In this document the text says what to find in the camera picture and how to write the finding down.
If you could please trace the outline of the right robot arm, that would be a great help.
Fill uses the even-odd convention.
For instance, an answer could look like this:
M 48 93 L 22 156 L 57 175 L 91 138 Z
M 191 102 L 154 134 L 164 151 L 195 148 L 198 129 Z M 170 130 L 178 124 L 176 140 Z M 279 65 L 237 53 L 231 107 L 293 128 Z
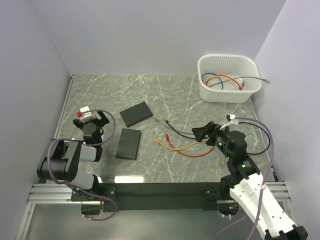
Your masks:
M 253 222 L 252 234 L 258 231 L 264 240 L 307 239 L 306 229 L 286 214 L 266 185 L 265 177 L 247 153 L 244 133 L 212 121 L 191 131 L 196 141 L 208 138 L 206 144 L 217 147 L 226 157 L 230 174 L 220 180 L 220 195 L 240 205 Z

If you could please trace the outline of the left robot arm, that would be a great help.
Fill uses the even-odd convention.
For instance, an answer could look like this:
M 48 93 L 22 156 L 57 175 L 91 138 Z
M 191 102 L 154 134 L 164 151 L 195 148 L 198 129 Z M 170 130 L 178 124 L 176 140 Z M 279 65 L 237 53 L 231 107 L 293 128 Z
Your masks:
M 80 162 L 99 162 L 103 148 L 104 129 L 110 123 L 107 111 L 83 107 L 73 124 L 82 131 L 82 140 L 53 138 L 37 166 L 40 179 L 66 184 L 75 195 L 95 201 L 103 195 L 100 179 L 79 169 Z

